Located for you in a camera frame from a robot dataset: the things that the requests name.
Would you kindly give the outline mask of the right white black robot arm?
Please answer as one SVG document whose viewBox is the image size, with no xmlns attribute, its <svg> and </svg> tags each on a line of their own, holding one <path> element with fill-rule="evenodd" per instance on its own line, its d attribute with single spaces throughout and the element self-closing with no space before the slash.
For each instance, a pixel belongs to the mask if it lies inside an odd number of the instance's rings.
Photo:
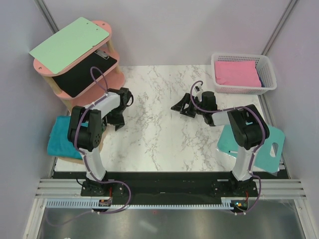
<svg viewBox="0 0 319 239">
<path fill-rule="evenodd" d="M 216 197 L 257 196 L 252 168 L 257 151 L 270 135 L 269 128 L 255 105 L 219 110 L 215 94 L 205 91 L 199 96 L 186 93 L 171 110 L 194 118 L 201 115 L 209 126 L 229 126 L 238 145 L 236 162 L 226 181 L 214 180 Z"/>
</svg>

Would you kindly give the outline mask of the teal t shirt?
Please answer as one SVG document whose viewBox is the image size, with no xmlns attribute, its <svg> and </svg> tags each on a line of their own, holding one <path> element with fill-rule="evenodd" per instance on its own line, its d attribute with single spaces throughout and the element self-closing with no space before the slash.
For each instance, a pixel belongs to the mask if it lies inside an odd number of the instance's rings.
<svg viewBox="0 0 319 239">
<path fill-rule="evenodd" d="M 68 140 L 70 116 L 58 116 L 49 136 L 47 153 L 56 157 L 67 157 L 81 160 L 80 153 Z"/>
</svg>

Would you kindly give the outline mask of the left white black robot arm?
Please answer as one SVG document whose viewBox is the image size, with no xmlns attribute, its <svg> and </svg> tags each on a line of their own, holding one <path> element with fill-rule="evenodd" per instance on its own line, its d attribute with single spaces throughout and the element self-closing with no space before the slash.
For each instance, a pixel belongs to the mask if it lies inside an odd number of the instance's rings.
<svg viewBox="0 0 319 239">
<path fill-rule="evenodd" d="M 115 130 L 125 125 L 124 110 L 134 101 L 128 88 L 109 89 L 98 100 L 86 106 L 74 106 L 71 111 L 67 139 L 80 153 L 86 169 L 81 196 L 111 196 L 112 186 L 103 166 L 99 146 L 108 124 Z"/>
</svg>

